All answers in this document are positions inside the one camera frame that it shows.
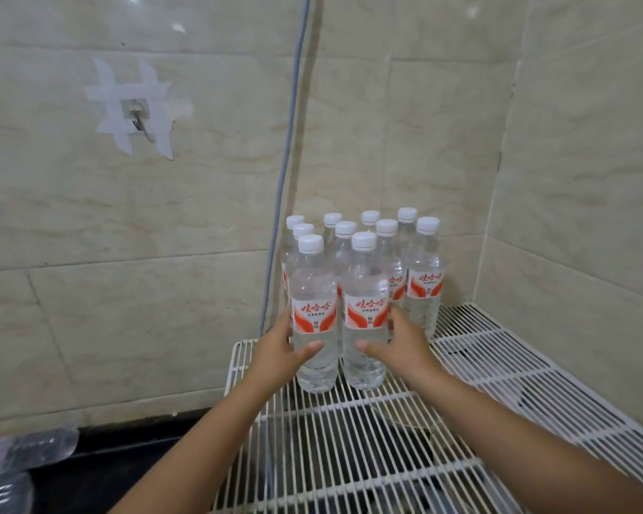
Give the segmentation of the person's left hand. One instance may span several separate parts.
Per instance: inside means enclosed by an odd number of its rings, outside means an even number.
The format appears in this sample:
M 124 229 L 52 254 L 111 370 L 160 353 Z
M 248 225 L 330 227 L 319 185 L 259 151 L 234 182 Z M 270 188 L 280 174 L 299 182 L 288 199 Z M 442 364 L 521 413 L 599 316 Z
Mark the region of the person's left hand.
M 291 310 L 286 307 L 274 326 L 258 340 L 245 373 L 244 383 L 263 401 L 291 381 L 301 368 L 292 361 L 291 326 Z

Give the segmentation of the person's right hand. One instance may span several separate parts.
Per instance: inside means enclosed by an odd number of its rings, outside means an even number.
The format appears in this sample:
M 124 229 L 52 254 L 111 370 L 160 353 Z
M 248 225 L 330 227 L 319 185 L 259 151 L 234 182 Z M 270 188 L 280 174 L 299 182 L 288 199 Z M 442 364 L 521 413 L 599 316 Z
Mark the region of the person's right hand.
M 446 372 L 436 354 L 430 348 L 427 336 L 419 325 L 397 305 L 391 305 L 389 316 L 394 324 L 393 363 L 387 368 L 412 389 L 422 392 L 436 376 Z

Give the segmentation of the clear plastic water bottle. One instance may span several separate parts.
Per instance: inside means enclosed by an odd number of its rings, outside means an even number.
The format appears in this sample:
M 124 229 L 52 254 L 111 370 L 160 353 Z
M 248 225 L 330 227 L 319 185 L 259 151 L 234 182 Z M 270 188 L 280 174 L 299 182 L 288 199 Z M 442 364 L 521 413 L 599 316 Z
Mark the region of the clear plastic water bottle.
M 298 370 L 298 384 L 308 393 L 326 393 L 334 387 L 339 373 L 339 294 L 321 235 L 306 234 L 298 239 L 298 255 L 286 274 L 295 350 L 316 341 L 323 343 L 322 349 Z
M 354 233 L 351 244 L 350 266 L 341 278 L 343 373 L 352 388 L 366 391 L 383 383 L 386 367 L 356 343 L 388 344 L 389 281 L 377 262 L 374 232 Z

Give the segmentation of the person's right forearm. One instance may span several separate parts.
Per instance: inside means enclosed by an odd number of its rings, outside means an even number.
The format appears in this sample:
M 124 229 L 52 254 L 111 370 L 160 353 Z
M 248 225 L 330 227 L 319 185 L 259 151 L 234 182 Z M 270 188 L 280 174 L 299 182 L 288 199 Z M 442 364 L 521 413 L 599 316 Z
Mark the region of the person's right forearm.
M 533 514 L 643 514 L 643 485 L 438 364 L 406 378 Z

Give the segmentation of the person's left forearm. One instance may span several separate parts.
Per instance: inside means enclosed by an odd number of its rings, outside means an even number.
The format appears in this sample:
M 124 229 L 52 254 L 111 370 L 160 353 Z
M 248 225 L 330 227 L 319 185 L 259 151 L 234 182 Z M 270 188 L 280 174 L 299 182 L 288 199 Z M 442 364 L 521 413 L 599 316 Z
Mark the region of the person's left forearm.
M 290 380 L 249 371 L 108 514 L 208 514 L 255 419 Z

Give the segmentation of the group of white-capped bottles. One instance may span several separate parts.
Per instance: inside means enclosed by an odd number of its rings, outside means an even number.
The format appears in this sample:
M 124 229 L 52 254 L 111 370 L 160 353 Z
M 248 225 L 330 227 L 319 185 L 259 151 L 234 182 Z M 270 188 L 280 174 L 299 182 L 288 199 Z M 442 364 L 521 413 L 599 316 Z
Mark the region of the group of white-capped bottles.
M 377 248 L 376 257 L 379 266 L 386 272 L 389 281 L 389 303 L 404 298 L 405 311 L 417 313 L 417 324 L 431 329 L 437 319 L 437 309 L 446 273 L 444 260 L 439 253 L 439 220 L 432 216 L 423 216 L 413 222 L 415 235 L 403 245 L 395 256 L 392 249 L 398 244 L 394 239 L 394 222 L 378 220 L 376 222 Z M 335 244 L 334 258 L 328 258 L 328 264 L 337 279 L 337 290 L 342 304 L 341 278 L 349 269 L 352 244 L 351 239 L 357 231 L 352 228 L 346 232 L 343 223 L 335 227 L 338 241 Z M 388 318 L 388 342 L 394 338 L 394 327 Z

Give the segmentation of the empty crumpled bottle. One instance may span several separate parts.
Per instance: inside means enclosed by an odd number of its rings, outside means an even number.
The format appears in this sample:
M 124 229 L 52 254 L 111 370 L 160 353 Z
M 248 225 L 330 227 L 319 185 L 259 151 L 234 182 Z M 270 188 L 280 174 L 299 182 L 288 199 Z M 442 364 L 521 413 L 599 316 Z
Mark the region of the empty crumpled bottle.
M 0 475 L 0 514 L 32 514 L 34 494 L 28 472 Z
M 74 425 L 0 437 L 0 475 L 59 463 L 75 452 L 78 442 Z

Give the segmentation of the white tape strips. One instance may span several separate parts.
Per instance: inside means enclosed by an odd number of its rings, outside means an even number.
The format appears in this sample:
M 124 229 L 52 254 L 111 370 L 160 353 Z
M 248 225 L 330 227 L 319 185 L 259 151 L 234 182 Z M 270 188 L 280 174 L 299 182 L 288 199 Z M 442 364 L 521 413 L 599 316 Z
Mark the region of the white tape strips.
M 134 153 L 131 137 L 135 134 L 130 120 L 123 116 L 120 101 L 123 99 L 147 99 L 150 119 L 146 121 L 149 133 L 155 137 L 156 151 L 169 161 L 174 160 L 171 147 L 173 119 L 166 108 L 166 98 L 171 83 L 162 82 L 156 69 L 143 60 L 139 60 L 142 80 L 137 84 L 119 84 L 111 66 L 101 59 L 94 59 L 97 85 L 86 86 L 86 97 L 89 101 L 103 104 L 105 118 L 97 125 L 96 132 L 111 136 L 116 147 L 132 155 Z

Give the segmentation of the clear adhesive wall hook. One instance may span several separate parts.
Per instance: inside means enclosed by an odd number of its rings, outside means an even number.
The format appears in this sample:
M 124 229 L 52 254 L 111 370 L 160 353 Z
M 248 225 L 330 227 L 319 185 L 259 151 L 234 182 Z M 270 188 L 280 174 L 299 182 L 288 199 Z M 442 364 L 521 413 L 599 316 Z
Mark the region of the clear adhesive wall hook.
M 123 116 L 131 121 L 135 129 L 134 133 L 144 136 L 151 144 L 154 144 L 155 137 L 149 133 L 146 127 L 146 121 L 149 121 L 151 117 L 147 99 L 123 99 L 120 104 Z

